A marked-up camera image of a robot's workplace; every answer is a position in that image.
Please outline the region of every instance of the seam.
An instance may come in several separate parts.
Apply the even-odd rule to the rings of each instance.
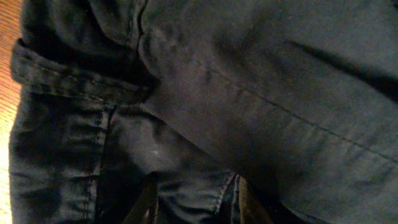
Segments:
[[[141,8],[140,8],[139,12],[137,13],[137,29],[138,29],[138,33],[139,33],[138,41],[137,41],[137,49],[138,49],[140,39],[141,39],[142,35],[144,34],[144,31],[142,29],[142,15],[148,5],[148,0],[142,0],[141,3],[142,3],[140,5]]]
[[[329,135],[332,135],[332,136],[334,136],[334,137],[337,137],[337,138],[340,139],[340,140],[344,140],[344,141],[346,141],[346,142],[349,142],[349,143],[351,143],[352,145],[359,147],[360,149],[364,149],[365,151],[371,152],[372,154],[375,154],[375,155],[380,156],[380,157],[382,157],[382,158],[384,158],[384,159],[387,159],[388,161],[391,161],[391,162],[393,162],[393,163],[395,163],[395,164],[398,164],[398,160],[395,160],[395,159],[393,159],[393,158],[391,158],[391,157],[387,157],[387,156],[385,156],[385,155],[383,155],[383,154],[381,154],[381,153],[379,153],[379,152],[377,152],[377,151],[374,151],[374,150],[372,150],[372,149],[370,149],[370,148],[368,148],[368,147],[366,147],[366,146],[364,146],[364,145],[362,145],[362,144],[360,144],[360,143],[357,143],[357,142],[355,142],[355,141],[353,141],[353,140],[351,140],[351,139],[348,139],[348,138],[346,138],[346,137],[344,137],[344,136],[342,136],[342,135],[340,135],[340,134],[337,134],[337,133],[333,132],[333,131],[330,130],[330,129],[321,127],[321,126],[319,126],[319,125],[317,125],[317,124],[315,124],[315,123],[313,123],[313,122],[311,122],[311,121],[309,121],[309,120],[307,120],[307,119],[305,119],[305,118],[302,118],[301,116],[299,116],[299,115],[293,113],[292,111],[290,111],[290,110],[284,108],[283,106],[281,106],[281,105],[279,105],[279,104],[277,104],[277,103],[275,103],[275,102],[273,102],[273,101],[271,101],[271,100],[268,100],[267,98],[265,98],[265,97],[263,97],[263,96],[260,96],[260,95],[258,95],[257,93],[255,93],[255,92],[253,92],[253,91],[251,91],[251,90],[248,90],[248,89],[245,88],[245,87],[242,87],[242,86],[240,86],[240,85],[235,84],[235,82],[232,82],[231,80],[227,79],[227,78],[224,77],[223,75],[220,75],[219,73],[217,73],[217,75],[219,75],[221,78],[225,79],[226,81],[229,81],[230,83],[236,85],[237,87],[241,88],[243,91],[246,91],[246,92],[248,92],[248,93],[250,93],[250,94],[252,94],[252,95],[258,97],[259,99],[261,99],[261,100],[264,101],[265,103],[268,103],[268,104],[270,104],[270,105],[272,105],[272,106],[275,106],[276,108],[282,110],[283,112],[285,112],[285,113],[287,113],[287,114],[293,116],[294,118],[296,118],[296,119],[298,119],[298,120],[300,120],[300,121],[302,121],[302,122],[304,122],[304,123],[306,123],[306,124],[309,124],[310,126],[312,126],[312,127],[314,127],[314,128],[317,128],[317,129],[319,129],[319,130],[321,130],[321,131],[323,131],[323,132],[326,132],[326,133],[329,134]]]
[[[225,194],[228,185],[234,179],[235,173],[229,172],[229,174],[224,178],[223,185],[220,187],[218,191],[218,198],[216,199],[216,204],[214,206],[214,213],[215,215],[220,212],[221,204],[223,203],[223,197]]]
[[[98,100],[98,101],[100,101],[100,102],[104,102],[104,101],[105,101],[105,102],[114,101],[115,103],[127,103],[127,104],[129,104],[129,105],[136,104],[136,103],[129,102],[129,101],[126,101],[126,100],[109,99],[109,98],[104,98],[104,97],[102,97],[102,96],[93,95],[93,94],[85,93],[85,92],[76,91],[75,93],[70,93],[70,90],[67,90],[67,89],[64,89],[64,88],[59,88],[59,87],[54,87],[54,86],[49,86],[49,85],[34,83],[34,82],[31,82],[31,81],[30,81],[29,79],[27,79],[26,77],[22,77],[22,76],[19,76],[19,78],[23,79],[23,80],[25,81],[26,84],[28,84],[28,85],[30,85],[30,86],[32,86],[32,87],[39,86],[39,87],[41,87],[41,88],[49,88],[49,89],[55,90],[55,91],[58,90],[58,91],[67,91],[67,92],[69,92],[69,94],[54,94],[54,93],[48,93],[49,95],[57,95],[57,96],[72,96],[72,95],[77,95],[77,96],[82,97],[82,98],[83,98],[84,96],[89,96],[89,97],[93,98],[93,99],[91,99],[91,100]],[[134,100],[134,101],[137,101],[137,103],[138,103],[138,102],[140,101],[140,99],[139,99],[140,96],[136,96],[136,97],[137,97],[138,99],[137,99],[137,100]]]
[[[128,13],[127,13],[127,16],[129,17],[128,18],[128,25],[127,25],[127,39],[126,39],[126,46],[127,47],[129,47],[129,48],[131,48],[131,36],[132,36],[132,13],[131,13],[131,11],[132,11],[132,3],[130,3],[130,5],[129,5],[129,7],[128,7],[128,9],[127,9],[127,11],[128,11]]]
[[[234,176],[234,195],[232,201],[232,212],[231,212],[231,224],[239,224],[240,223],[240,216],[241,216],[241,209],[239,206],[239,181],[241,177],[236,174]]]
[[[152,206],[152,218],[150,219],[151,223],[150,224],[156,224],[157,223],[157,218],[159,216],[159,193],[156,192],[156,200],[155,200],[155,205]]]
[[[153,32],[146,33],[146,35],[151,36],[151,37],[154,37],[155,39],[158,39],[158,40],[161,40],[161,41],[162,41],[162,38],[161,38],[161,37],[158,37],[158,36],[156,36],[156,35],[154,35]],[[346,137],[344,137],[344,136],[342,136],[342,135],[340,135],[340,134],[337,134],[337,133],[333,132],[333,131],[330,130],[330,129],[323,128],[323,127],[321,127],[321,126],[319,126],[319,125],[317,125],[317,124],[315,124],[315,123],[313,123],[313,122],[311,122],[311,121],[309,121],[309,120],[307,120],[307,119],[305,119],[305,118],[302,118],[301,116],[299,116],[299,115],[293,113],[292,111],[288,110],[287,108],[284,108],[282,105],[279,105],[278,103],[275,103],[275,102],[273,102],[273,101],[267,99],[266,97],[263,97],[263,96],[259,95],[259,94],[256,93],[255,91],[249,90],[249,89],[247,89],[247,88],[244,87],[244,86],[238,85],[236,82],[233,82],[233,81],[230,80],[229,78],[225,77],[223,74],[221,74],[221,72],[217,71],[217,70],[214,69],[213,67],[207,67],[207,66],[205,66],[204,64],[202,64],[201,61],[199,61],[199,60],[197,60],[197,59],[195,58],[196,55],[194,55],[194,54],[193,54],[193,55],[187,55],[187,54],[185,53],[184,49],[182,49],[181,47],[179,47],[178,49],[181,49],[180,51],[184,54],[184,56],[185,56],[186,58],[191,58],[191,60],[193,60],[194,62],[196,62],[199,66],[201,66],[201,67],[203,67],[203,68],[209,69],[209,70],[212,72],[212,74],[215,74],[215,75],[221,77],[222,79],[226,80],[227,82],[230,82],[230,83],[232,83],[233,85],[235,85],[236,87],[242,89],[243,91],[246,91],[246,92],[248,92],[248,93],[251,94],[251,95],[254,95],[255,97],[261,99],[263,102],[268,103],[268,104],[270,104],[270,105],[272,105],[272,106],[275,106],[276,108],[278,108],[278,109],[282,110],[283,112],[285,112],[285,113],[287,113],[287,114],[293,116],[294,118],[296,118],[296,119],[298,119],[298,120],[300,120],[300,121],[302,121],[302,122],[304,122],[304,123],[306,123],[306,124],[309,124],[309,125],[313,126],[314,128],[317,128],[317,129],[319,129],[319,130],[321,130],[321,131],[324,131],[324,132],[328,133],[329,135],[332,135],[332,136],[334,136],[334,137],[337,137],[337,138],[339,138],[340,140],[349,142],[349,143],[351,143],[352,145],[359,147],[360,149],[363,149],[363,150],[368,151],[368,152],[370,152],[370,153],[372,153],[372,154],[375,154],[375,155],[377,155],[377,156],[380,156],[380,157],[382,157],[382,158],[384,158],[384,159],[386,159],[386,160],[388,160],[388,161],[391,161],[391,162],[394,163],[394,164],[398,164],[398,160],[396,160],[396,159],[393,159],[393,158],[391,158],[391,157],[387,157],[387,156],[385,156],[385,155],[383,155],[383,154],[381,154],[381,153],[379,153],[379,152],[377,152],[377,151],[374,151],[374,150],[370,149],[370,148],[367,147],[367,146],[364,146],[364,145],[362,145],[362,144],[360,144],[360,143],[355,142],[354,140],[348,139],[348,138],[346,138]]]
[[[25,61],[29,62],[30,65],[31,65],[32,67],[41,69],[41,70],[43,70],[43,71],[51,72],[52,74],[54,74],[54,75],[56,75],[56,76],[58,76],[58,77],[63,77],[63,78],[72,79],[72,80],[75,81],[75,82],[78,82],[79,80],[88,81],[88,82],[90,82],[90,83],[92,83],[92,84],[94,84],[94,85],[102,85],[102,86],[105,86],[105,87],[115,87],[115,88],[117,88],[118,90],[125,91],[126,93],[130,93],[130,92],[132,92],[132,91],[139,91],[139,90],[146,90],[146,89],[147,89],[147,87],[145,87],[145,86],[136,86],[136,89],[129,90],[129,89],[126,89],[126,88],[124,88],[124,87],[122,87],[122,86],[112,85],[112,84],[109,84],[109,83],[97,82],[97,81],[90,80],[90,79],[87,79],[87,78],[82,78],[82,77],[75,77],[75,76],[70,75],[70,74],[62,75],[62,74],[63,74],[62,72],[59,72],[59,71],[56,71],[56,70],[54,70],[54,69],[47,68],[47,67],[44,67],[44,66],[42,66],[42,65],[39,65],[39,64],[38,64],[37,62],[35,62],[34,60],[31,60],[31,59],[29,59],[29,58],[27,58],[27,57],[23,57],[23,56],[21,56],[20,54],[18,54],[18,53],[15,52],[15,51],[14,51],[14,53],[17,55],[18,58],[20,58],[20,59],[22,59],[22,60],[25,60]]]
[[[97,128],[100,128],[100,130],[97,132],[96,137],[95,137],[95,145],[99,146],[99,141],[100,141],[100,134],[102,132],[101,130],[101,122],[104,118],[104,108],[102,108],[101,113],[98,116],[98,120],[95,122],[95,126]],[[90,203],[90,199],[91,199],[91,186],[93,185],[93,175],[94,175],[94,171],[95,171],[95,157],[92,157],[92,160],[90,161],[91,164],[89,166],[90,170],[90,181],[88,182],[87,185],[87,195],[86,195],[86,202],[85,202],[85,220],[88,219],[88,205]]]
[[[100,187],[102,186],[102,178],[101,174],[104,171],[105,168],[105,161],[106,161],[106,156],[107,156],[107,145],[109,141],[109,132],[110,132],[110,126],[111,126],[111,119],[113,115],[115,114],[118,106],[112,105],[112,106],[106,106],[105,112],[107,112],[107,118],[106,118],[106,128],[104,130],[105,137],[104,137],[104,143],[101,151],[101,157],[99,161],[99,172],[98,172],[98,183],[97,183],[97,194],[95,198],[95,218],[100,218],[102,212],[103,212],[103,195],[100,193]]]

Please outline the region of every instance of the dark cloth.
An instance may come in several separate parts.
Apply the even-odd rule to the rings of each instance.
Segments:
[[[21,21],[14,223],[121,222],[149,174],[164,223],[220,220],[236,174],[308,223],[398,223],[392,1],[26,0]]]

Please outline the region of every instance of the stitching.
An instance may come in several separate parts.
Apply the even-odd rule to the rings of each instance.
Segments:
[[[95,126],[97,126],[98,128],[100,128],[101,127],[101,122],[102,122],[102,120],[103,120],[103,118],[104,118],[104,108],[102,108],[102,110],[101,110],[101,113],[99,114],[99,116],[98,116],[98,120],[95,122]],[[99,141],[100,141],[100,134],[101,134],[101,130],[99,130],[98,132],[97,132],[97,135],[96,135],[96,137],[95,137],[95,144],[96,144],[96,146],[99,146]],[[90,181],[88,182],[88,185],[87,185],[87,196],[86,196],[86,203],[85,203],[85,219],[87,220],[88,219],[88,204],[89,204],[89,202],[90,202],[90,199],[91,199],[91,186],[93,185],[93,176],[94,176],[94,171],[95,171],[95,158],[94,157],[92,157],[92,160],[91,160],[91,167],[90,168],[92,168],[92,170],[90,171]]]
[[[79,80],[88,81],[88,82],[90,82],[90,83],[92,83],[92,84],[94,84],[94,85],[102,85],[102,86],[106,86],[106,87],[115,87],[115,88],[117,88],[118,90],[125,91],[126,93],[130,93],[130,92],[132,92],[132,91],[139,91],[139,90],[146,90],[146,89],[147,89],[147,87],[145,87],[145,86],[136,86],[137,89],[135,89],[135,90],[134,90],[134,89],[133,89],[133,90],[129,90],[129,89],[126,89],[126,88],[124,88],[124,87],[122,87],[122,86],[112,85],[112,84],[109,84],[109,83],[97,82],[97,81],[90,80],[90,79],[87,79],[87,78],[82,78],[82,77],[75,77],[75,76],[70,75],[70,74],[62,75],[61,72],[58,72],[58,71],[53,70],[53,69],[51,69],[51,68],[43,67],[43,66],[39,65],[37,62],[35,62],[35,61],[33,61],[33,60],[31,60],[31,59],[29,59],[29,58],[27,58],[27,57],[24,57],[24,56],[18,54],[16,51],[14,51],[14,53],[18,56],[18,58],[20,58],[20,59],[22,59],[22,60],[25,60],[25,61],[29,62],[30,65],[31,65],[32,67],[34,67],[34,68],[38,68],[38,69],[43,70],[43,71],[51,72],[52,74],[54,74],[54,75],[56,75],[56,76],[59,76],[59,77],[64,77],[64,78],[72,79],[72,80],[75,81],[75,82],[78,82]]]
[[[228,185],[233,180],[234,176],[235,176],[235,174],[230,172],[229,175],[227,175],[224,178],[223,185],[220,187],[220,190],[218,191],[218,198],[216,199],[216,204],[214,207],[215,214],[217,214],[220,211],[220,207],[221,207],[221,204],[223,203],[223,197],[224,197],[225,191],[228,188]]]
[[[232,200],[232,210],[231,210],[231,224],[239,224],[240,223],[240,214],[241,214],[241,209],[239,206],[239,181],[240,181],[240,176],[236,174],[234,176],[234,195],[233,195],[233,200]]]
[[[68,90],[63,89],[63,88],[58,88],[58,87],[53,87],[53,86],[48,86],[48,85],[44,85],[44,84],[38,84],[38,83],[30,82],[25,77],[19,77],[19,78],[23,79],[27,84],[29,84],[32,87],[39,86],[41,88],[49,88],[49,89],[55,90],[55,91],[58,90],[58,91],[67,91],[67,92],[69,92]],[[70,93],[70,92],[69,92],[69,94],[61,94],[61,93],[59,93],[59,94],[51,94],[51,93],[49,93],[49,94],[50,95],[59,95],[59,96],[73,96],[74,95],[73,93]],[[115,100],[115,99],[103,98],[102,96],[93,95],[93,94],[89,94],[89,93],[76,92],[75,94],[80,96],[80,97],[89,96],[89,97],[93,98],[93,99],[90,99],[90,100],[98,100],[98,101],[101,101],[101,102],[104,102],[104,101],[115,101],[117,103],[119,102],[119,103],[135,104],[135,103],[132,103],[132,102],[129,102],[129,101],[125,101],[125,100]]]
[[[109,126],[110,126],[110,122],[111,122],[111,118],[113,117],[113,114],[115,113],[115,111],[117,110],[117,106],[116,105],[112,105],[112,106],[106,106],[104,109],[104,112],[106,112],[106,126],[104,129],[104,133],[105,133],[105,137],[104,137],[104,143],[102,146],[102,151],[101,151],[101,157],[100,157],[100,162],[99,162],[99,172],[98,172],[98,183],[97,183],[97,189],[99,189],[99,187],[101,187],[101,183],[102,183],[102,173],[104,171],[104,167],[106,166],[105,161],[106,161],[106,156],[107,156],[107,150],[108,147],[107,146],[107,142],[108,142],[108,138],[109,138]],[[103,195],[101,195],[100,191],[97,191],[96,194],[96,210],[95,210],[95,217],[96,218],[100,218],[101,214],[104,212],[103,211]]]
[[[154,37],[155,39],[158,39],[158,40],[162,40],[161,37],[154,35],[153,32],[147,33],[146,35],[151,36],[151,37]],[[222,79],[226,80],[227,82],[232,83],[233,85],[237,86],[238,88],[242,89],[243,91],[246,91],[246,92],[248,92],[249,94],[254,95],[254,96],[260,98],[260,99],[261,99],[262,101],[264,101],[265,103],[268,103],[268,104],[270,104],[270,105],[272,105],[272,106],[275,106],[276,108],[282,110],[283,112],[285,112],[285,113],[287,113],[287,114],[293,116],[294,118],[297,118],[297,119],[300,120],[300,121],[303,121],[304,123],[307,123],[307,124],[313,126],[314,128],[317,128],[317,129],[319,129],[319,130],[321,130],[321,131],[324,131],[324,132],[326,132],[326,133],[328,133],[328,134],[330,134],[330,135],[332,135],[332,136],[335,136],[335,137],[337,137],[337,138],[339,138],[339,139],[341,139],[341,140],[344,140],[344,141],[346,141],[346,142],[349,142],[349,143],[351,143],[352,145],[359,147],[360,149],[364,149],[365,151],[369,151],[369,152],[371,152],[371,153],[373,153],[373,154],[375,154],[375,155],[377,155],[377,156],[380,156],[380,157],[382,157],[382,158],[384,158],[384,159],[387,159],[388,161],[391,161],[391,162],[393,162],[393,163],[395,163],[395,164],[398,164],[398,160],[395,160],[395,159],[393,159],[393,158],[391,158],[391,157],[387,157],[387,156],[385,156],[385,155],[383,155],[383,154],[381,154],[381,153],[379,153],[379,152],[377,152],[377,151],[373,151],[372,149],[370,149],[370,148],[368,148],[368,147],[366,147],[366,146],[364,146],[364,145],[362,145],[362,144],[360,144],[360,143],[357,143],[357,142],[355,142],[355,141],[353,141],[353,140],[351,140],[351,139],[348,139],[348,138],[346,138],[346,137],[344,137],[344,136],[341,136],[340,134],[334,133],[332,130],[329,130],[329,129],[327,129],[327,128],[323,128],[323,127],[321,127],[321,126],[319,126],[319,125],[317,125],[317,124],[315,124],[315,123],[313,123],[313,122],[311,122],[311,121],[309,121],[309,120],[306,120],[305,118],[300,117],[299,115],[294,114],[292,111],[290,111],[290,110],[284,108],[282,105],[279,105],[279,104],[277,104],[277,103],[275,103],[275,102],[273,102],[273,101],[271,101],[271,100],[268,100],[267,98],[265,98],[265,97],[263,97],[263,96],[260,96],[260,95],[259,95],[258,93],[256,93],[255,91],[249,90],[249,89],[247,89],[247,88],[244,87],[244,86],[238,85],[237,83],[233,82],[232,80],[228,79],[226,76],[224,76],[223,74],[221,74],[219,71],[215,70],[213,67],[207,67],[207,66],[205,66],[204,64],[202,64],[201,61],[199,61],[199,60],[197,60],[197,59],[195,58],[196,55],[193,54],[193,55],[191,55],[191,56],[188,56],[188,55],[186,54],[186,52],[185,52],[185,49],[183,49],[183,48],[181,48],[181,47],[179,47],[178,49],[180,49],[180,51],[184,54],[184,56],[185,56],[186,58],[191,58],[191,60],[193,60],[194,62],[196,62],[199,66],[201,66],[201,67],[203,67],[203,68],[209,69],[213,74],[215,74],[215,75],[221,77]]]
[[[254,96],[256,96],[256,97],[258,97],[258,98],[260,98],[260,99],[262,99],[264,102],[266,102],[266,103],[268,103],[268,104],[270,104],[270,105],[272,105],[272,106],[275,106],[276,108],[278,108],[278,109],[282,110],[283,112],[285,112],[285,113],[287,113],[287,114],[293,116],[294,118],[296,118],[296,119],[298,119],[298,120],[300,120],[300,121],[303,121],[304,123],[309,124],[309,125],[313,126],[314,128],[317,128],[317,129],[319,129],[319,130],[321,130],[321,131],[324,131],[324,132],[326,132],[326,133],[328,133],[328,134],[330,134],[330,135],[332,135],[332,136],[335,136],[335,137],[337,137],[338,139],[341,139],[341,140],[344,140],[344,141],[346,141],[346,142],[349,142],[349,143],[351,143],[351,144],[354,145],[354,146],[357,146],[357,147],[359,147],[359,148],[361,148],[361,149],[364,149],[365,151],[369,151],[369,152],[371,152],[371,153],[373,153],[373,154],[375,154],[375,155],[377,155],[377,156],[380,156],[380,157],[382,157],[382,158],[384,158],[384,159],[387,159],[388,161],[391,161],[391,162],[393,162],[393,163],[395,163],[395,164],[398,164],[398,160],[395,160],[395,159],[393,159],[393,158],[391,158],[391,157],[387,157],[387,156],[385,156],[385,155],[383,155],[383,154],[381,154],[381,153],[379,153],[379,152],[377,152],[377,151],[374,151],[374,150],[372,150],[372,149],[370,149],[370,148],[368,148],[368,147],[366,147],[366,146],[364,146],[364,145],[362,145],[362,144],[360,144],[360,143],[357,143],[357,142],[355,142],[355,141],[353,141],[353,140],[351,140],[351,139],[348,139],[348,138],[346,138],[346,137],[344,137],[344,136],[341,136],[341,135],[339,135],[339,134],[337,134],[337,133],[334,133],[334,132],[333,132],[332,130],[330,130],[330,129],[323,128],[323,127],[321,127],[321,126],[319,126],[319,125],[317,125],[317,124],[315,124],[315,123],[313,123],[313,122],[311,122],[311,121],[309,121],[309,120],[306,120],[305,118],[302,118],[302,117],[300,117],[299,115],[294,114],[292,111],[290,111],[290,110],[284,108],[283,106],[281,106],[281,105],[279,105],[279,104],[277,104],[277,103],[275,103],[275,102],[273,102],[273,101],[271,101],[271,100],[268,100],[267,98],[264,98],[263,96],[260,96],[260,95],[258,95],[257,93],[255,93],[255,92],[253,92],[253,91],[251,91],[251,90],[248,90],[248,89],[245,88],[245,87],[242,87],[242,86],[240,86],[240,85],[235,84],[234,82],[232,82],[231,80],[228,80],[228,79],[227,79],[226,77],[224,77],[223,75],[220,75],[219,73],[217,73],[216,70],[213,70],[212,68],[210,68],[210,69],[211,69],[211,71],[213,71],[215,74],[219,75],[221,78],[225,79],[226,81],[229,81],[230,83],[236,85],[237,87],[243,89],[244,91],[246,91],[246,92],[248,92],[248,93],[250,93],[250,94],[252,94],[252,95],[254,95]]]
[[[159,193],[156,193],[156,201],[155,205],[152,206],[152,218],[151,218],[151,223],[150,224],[156,224],[157,223],[157,217],[158,217],[158,211],[159,211]]]
[[[127,40],[126,40],[126,46],[131,48],[131,36],[132,36],[132,16],[131,16],[131,11],[132,11],[132,3],[128,7],[128,13],[127,16],[129,17],[128,19],[128,25],[127,25]]]

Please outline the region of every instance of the wooden table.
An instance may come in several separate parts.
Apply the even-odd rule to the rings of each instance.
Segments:
[[[19,102],[18,84],[10,78],[11,49],[19,32],[22,0],[0,0],[0,223],[12,223],[9,201],[8,139]]]

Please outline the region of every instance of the black fabric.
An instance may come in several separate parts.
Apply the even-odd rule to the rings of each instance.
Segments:
[[[14,223],[122,221],[150,174],[158,223],[233,223],[236,174],[308,223],[397,222],[390,0],[25,0],[21,22]]]
[[[221,202],[220,210],[217,215],[217,223],[232,224],[234,222],[233,212],[237,210],[236,208],[234,208],[234,206],[239,203],[239,201],[235,201],[237,196],[237,192],[235,192],[235,189],[236,187],[238,187],[236,185],[239,184],[239,182],[236,182],[237,178],[238,176],[236,175],[233,181],[229,183],[225,190],[223,201]]]

